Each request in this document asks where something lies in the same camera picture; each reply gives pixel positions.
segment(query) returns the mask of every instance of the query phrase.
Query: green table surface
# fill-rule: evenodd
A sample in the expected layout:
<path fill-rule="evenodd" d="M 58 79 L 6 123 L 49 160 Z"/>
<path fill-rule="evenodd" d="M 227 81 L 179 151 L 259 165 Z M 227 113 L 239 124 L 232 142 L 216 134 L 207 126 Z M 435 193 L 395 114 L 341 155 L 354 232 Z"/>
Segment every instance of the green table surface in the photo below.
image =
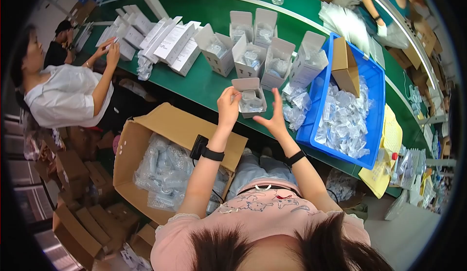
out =
<path fill-rule="evenodd" d="M 262 7 L 255 3 L 250 3 L 241 0 L 159 0 L 170 17 L 183 16 L 183 22 L 187 23 L 191 20 L 200 21 L 202 25 L 210 23 L 213 30 L 221 34 L 228 35 L 230 23 L 230 10 L 250 11 L 254 14 L 257 7 Z M 116 8 L 121 8 L 125 5 L 136 4 L 148 18 L 156 22 L 155 15 L 150 11 L 144 0 L 117 0 L 114 2 L 104 3 L 101 7 L 95 9 L 89 20 L 92 21 L 111 21 L 117 17 Z M 301 16 L 304 16 L 320 25 L 321 19 L 318 17 L 320 9 L 319 0 L 285 0 L 283 8 L 293 11 Z M 303 35 L 306 31 L 312 31 L 328 37 L 324 32 L 304 23 L 287 14 L 278 12 L 277 27 L 279 37 L 294 43 L 296 51 L 300 46 Z M 102 34 L 105 26 L 94 26 L 92 34 L 86 42 L 83 51 L 87 54 L 94 53 L 96 50 L 95 44 Z M 404 71 L 395 59 L 383 47 L 383 55 L 386 66 L 386 76 L 394 83 L 395 87 L 408 99 L 405 92 L 408 92 L 409 85 L 413 84 L 411 80 L 404 75 Z M 127 70 L 133 74 L 136 73 L 137 57 L 132 61 L 119 61 L 120 68 Z M 213 72 L 205 58 L 200 54 L 188 75 L 183 77 L 173 72 L 166 64 L 156 64 L 149 78 L 149 81 L 171 90 L 179 95 L 184 96 L 196 103 L 206 106 L 214 111 L 217 111 L 216 100 L 219 94 L 225 87 L 231 85 L 231 80 L 236 78 L 235 69 L 230 75 L 225 78 Z M 265 97 L 268 104 L 272 104 L 273 95 L 269 91 L 265 91 Z M 428 145 L 423 137 L 417 122 L 413 118 L 409 109 L 400 96 L 394 89 L 386 83 L 386 103 L 393 109 L 397 121 L 403 129 L 403 144 L 407 147 L 426 148 L 429 151 Z M 422 111 L 426 114 L 426 108 L 422 105 Z M 265 118 L 272 116 L 272 106 L 268 106 L 268 110 L 263 115 Z M 239 116 L 238 122 L 251 127 L 270 137 L 271 134 L 261 125 L 254 122 L 252 119 L 244 119 Z M 361 169 L 360 166 L 341 161 L 339 159 L 328 156 L 327 154 L 314 150 L 312 148 L 302 146 L 303 150 L 313 158 L 316 158 L 324 163 L 327 163 L 349 175 L 356 178 Z M 393 196 L 400 195 L 400 188 L 389 187 L 387 193 Z"/>

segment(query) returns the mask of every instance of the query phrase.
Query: man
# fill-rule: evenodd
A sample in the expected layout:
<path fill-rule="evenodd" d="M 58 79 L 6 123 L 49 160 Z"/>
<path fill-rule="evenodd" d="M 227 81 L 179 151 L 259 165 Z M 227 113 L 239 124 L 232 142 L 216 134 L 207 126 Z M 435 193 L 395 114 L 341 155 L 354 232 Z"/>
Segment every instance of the man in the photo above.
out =
<path fill-rule="evenodd" d="M 64 20 L 58 24 L 55 30 L 55 39 L 50 42 L 49 50 L 45 55 L 44 68 L 49 65 L 59 66 L 62 64 L 71 64 L 73 61 L 73 29 L 72 24 Z"/>

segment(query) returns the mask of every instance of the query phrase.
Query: black wrist strap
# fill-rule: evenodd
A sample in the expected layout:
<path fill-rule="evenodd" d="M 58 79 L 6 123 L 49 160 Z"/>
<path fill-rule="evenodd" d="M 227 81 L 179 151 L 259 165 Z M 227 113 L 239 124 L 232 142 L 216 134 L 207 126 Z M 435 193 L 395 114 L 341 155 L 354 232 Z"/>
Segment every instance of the black wrist strap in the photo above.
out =
<path fill-rule="evenodd" d="M 298 160 L 300 160 L 302 157 L 306 157 L 305 153 L 303 151 L 299 151 L 297 152 L 296 154 L 294 154 L 293 156 L 289 157 L 289 158 L 286 158 L 285 159 L 285 163 L 289 166 L 289 167 L 292 167 L 292 165 L 296 162 L 298 162 Z"/>
<path fill-rule="evenodd" d="M 224 152 L 211 151 L 207 147 L 203 147 L 201 149 L 201 155 L 203 157 L 206 157 L 208 159 L 212 159 L 212 160 L 217 161 L 217 162 L 222 162 L 222 160 L 224 159 Z"/>

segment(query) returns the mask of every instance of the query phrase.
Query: black cap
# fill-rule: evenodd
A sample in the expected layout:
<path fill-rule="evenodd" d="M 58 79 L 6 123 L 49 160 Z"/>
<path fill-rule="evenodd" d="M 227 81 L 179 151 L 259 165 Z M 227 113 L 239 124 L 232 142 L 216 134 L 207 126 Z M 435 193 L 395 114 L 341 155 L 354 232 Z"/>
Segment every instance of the black cap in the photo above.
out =
<path fill-rule="evenodd" d="M 71 27 L 72 24 L 70 23 L 70 21 L 63 20 L 62 22 L 60 22 L 60 24 L 58 24 L 57 29 L 55 29 L 55 36 L 57 36 L 61 31 L 71 29 Z"/>

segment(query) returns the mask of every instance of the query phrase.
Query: black shirt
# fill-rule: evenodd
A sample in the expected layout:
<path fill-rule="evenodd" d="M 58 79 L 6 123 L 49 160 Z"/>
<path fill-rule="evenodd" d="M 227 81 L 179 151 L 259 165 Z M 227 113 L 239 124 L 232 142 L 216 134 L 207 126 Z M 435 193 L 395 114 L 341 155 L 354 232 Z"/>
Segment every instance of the black shirt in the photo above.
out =
<path fill-rule="evenodd" d="M 67 55 L 66 49 L 60 43 L 55 41 L 50 42 L 49 50 L 47 50 L 47 54 L 45 55 L 44 68 L 49 65 L 59 66 L 65 64 Z"/>

